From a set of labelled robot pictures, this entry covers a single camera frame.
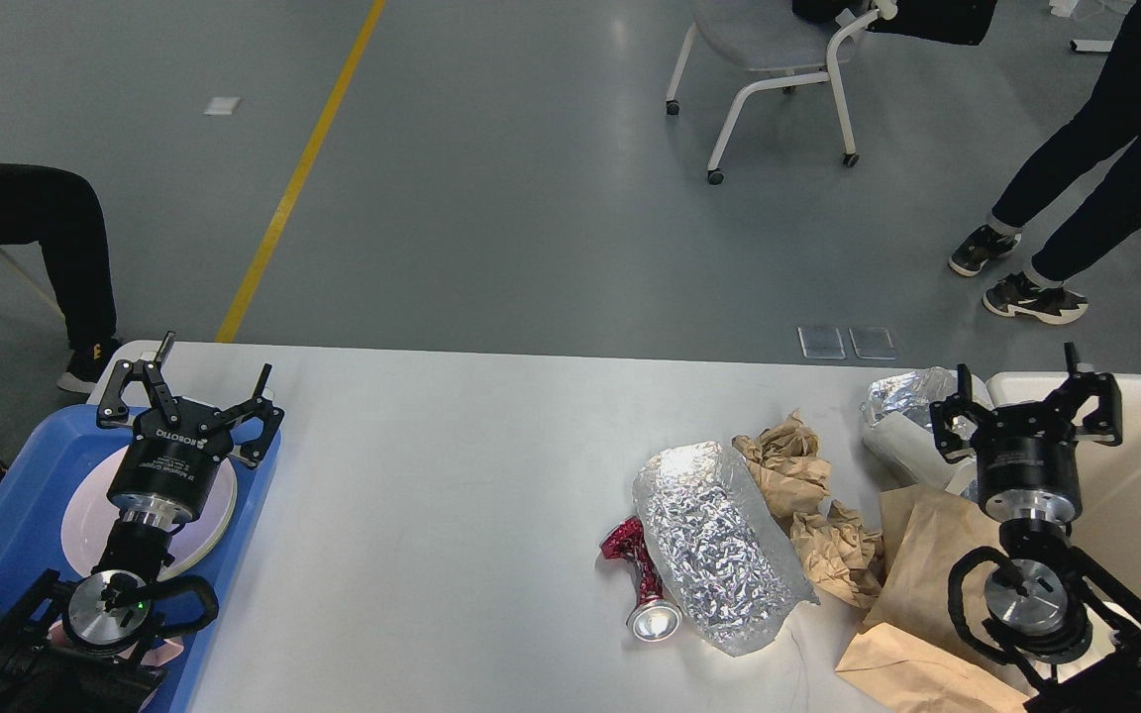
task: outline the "white chair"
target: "white chair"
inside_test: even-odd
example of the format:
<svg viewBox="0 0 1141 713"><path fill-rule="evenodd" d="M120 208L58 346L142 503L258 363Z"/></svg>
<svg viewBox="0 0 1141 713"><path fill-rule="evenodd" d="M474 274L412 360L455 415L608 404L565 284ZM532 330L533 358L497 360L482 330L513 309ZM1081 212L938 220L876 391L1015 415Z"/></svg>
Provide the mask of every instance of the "white chair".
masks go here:
<svg viewBox="0 0 1141 713"><path fill-rule="evenodd" d="M876 18L893 18L896 15L896 0L874 0L868 11L845 26L839 26L834 22L816 24L798 17L787 0L694 0L694 24L685 32L685 44L680 46L672 82L666 88L666 113L670 116L680 113L675 89L685 72L695 34L702 35L718 55L735 66L748 72L783 75L753 81L734 96L729 116L725 119L725 127L707 161L707 183L720 185L725 180L720 157L747 97L770 89L783 89L790 94L794 87L802 84L830 82L839 127L843 130L843 165L855 167L859 155L852 141L852 122L848 118L848 100L843 96L843 81L839 73L839 64L852 57L852 47L844 41L865 31Z"/></svg>

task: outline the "chair leg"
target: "chair leg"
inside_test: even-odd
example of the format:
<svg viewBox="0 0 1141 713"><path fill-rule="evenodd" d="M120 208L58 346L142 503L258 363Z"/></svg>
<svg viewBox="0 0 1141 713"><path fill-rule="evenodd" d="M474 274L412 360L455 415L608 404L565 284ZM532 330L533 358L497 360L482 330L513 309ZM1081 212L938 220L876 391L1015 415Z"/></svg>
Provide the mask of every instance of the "chair leg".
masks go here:
<svg viewBox="0 0 1141 713"><path fill-rule="evenodd" d="M697 34L698 26L691 24L685 32L685 43L680 44L680 56L675 58L675 70L672 71L672 81L666 86L666 113L680 113L680 105L675 103L675 87L680 86L680 75L685 73L685 62L689 58L689 50L694 48L694 35Z"/></svg>
<svg viewBox="0 0 1141 713"><path fill-rule="evenodd" d="M843 164L851 168L857 162L857 141L852 139L852 119L848 116L848 98L843 95L843 78L839 76L839 63L827 67L830 90L834 95L834 110L839 114L839 130L843 132Z"/></svg>
<svg viewBox="0 0 1141 713"><path fill-rule="evenodd" d="M880 15L882 15L882 10L871 6L869 13L839 27L839 31L830 38L830 43L825 46L825 71L830 74L830 90L834 94L834 108L839 113L839 128L843 131L843 165L848 168L856 167L859 156L857 156L857 144L852 140L852 120L848 116L848 99L847 96L843 96L843 75L839 70L839 44L842 44L843 40L859 34Z"/></svg>
<svg viewBox="0 0 1141 713"><path fill-rule="evenodd" d="M733 98L733 105L729 107L729 116L725 118L725 125L720 128L720 137L717 139L715 148L711 149L711 160L707 161L707 180L711 181L711 175L719 175L720 172L720 159L725 156L725 148L729 146L729 135L733 135L733 127L738 122L738 114L742 113L743 104L747 103L747 97L756 91L766 91L769 89L786 89L787 87L798 87L801 84L820 84L823 81L830 81L830 74L827 72L810 72L806 75L799 76L780 76L774 79L762 79L760 81L753 81L746 87L742 87L738 90L737 96ZM712 184L720 183L719 180L712 181Z"/></svg>

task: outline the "black bag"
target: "black bag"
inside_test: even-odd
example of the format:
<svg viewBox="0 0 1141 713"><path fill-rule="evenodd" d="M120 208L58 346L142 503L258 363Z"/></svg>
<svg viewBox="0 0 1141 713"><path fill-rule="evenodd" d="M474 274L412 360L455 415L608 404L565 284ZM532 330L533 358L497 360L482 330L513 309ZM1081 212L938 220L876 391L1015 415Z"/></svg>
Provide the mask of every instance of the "black bag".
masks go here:
<svg viewBox="0 0 1141 713"><path fill-rule="evenodd" d="M997 0L897 0L900 13L895 18L869 23L869 32L907 34L949 44L980 44L988 24L993 23L996 6Z"/></svg>
<svg viewBox="0 0 1141 713"><path fill-rule="evenodd" d="M792 0L792 11L810 23L828 23L852 0Z"/></svg>

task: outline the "foil-wrapped object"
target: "foil-wrapped object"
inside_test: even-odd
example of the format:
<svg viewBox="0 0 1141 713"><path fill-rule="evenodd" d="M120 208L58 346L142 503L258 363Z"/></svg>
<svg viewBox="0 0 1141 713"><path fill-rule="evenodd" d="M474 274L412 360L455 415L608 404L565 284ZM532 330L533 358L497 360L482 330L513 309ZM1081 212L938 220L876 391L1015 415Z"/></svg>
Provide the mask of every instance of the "foil-wrapped object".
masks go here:
<svg viewBox="0 0 1141 713"><path fill-rule="evenodd" d="M871 383L868 397L861 403L860 411L871 426L887 419L888 414L900 414L931 431L932 414L929 407L932 402L942 402L957 389L958 379L954 372L942 366L932 366L931 370L909 372ZM978 379L972 380L972 391L977 403L992 407L988 390ZM963 438L970 438L974 434L974 424L969 420L960 419L955 427Z"/></svg>
<svg viewBox="0 0 1141 713"><path fill-rule="evenodd" d="M670 597L725 654L763 649L800 601L818 601L738 452L714 441L664 451L633 497Z"/></svg>

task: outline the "gray chair seat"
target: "gray chair seat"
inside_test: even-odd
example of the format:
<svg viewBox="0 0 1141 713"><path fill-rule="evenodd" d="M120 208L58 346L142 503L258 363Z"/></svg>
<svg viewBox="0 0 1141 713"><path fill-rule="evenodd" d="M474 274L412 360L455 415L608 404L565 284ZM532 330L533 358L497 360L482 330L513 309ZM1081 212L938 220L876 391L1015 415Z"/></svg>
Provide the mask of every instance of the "gray chair seat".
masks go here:
<svg viewBox="0 0 1141 713"><path fill-rule="evenodd" d="M718 55L751 72L824 66L839 29L799 17L790 0L695 0L694 23ZM851 43L839 46L837 57L847 63Z"/></svg>

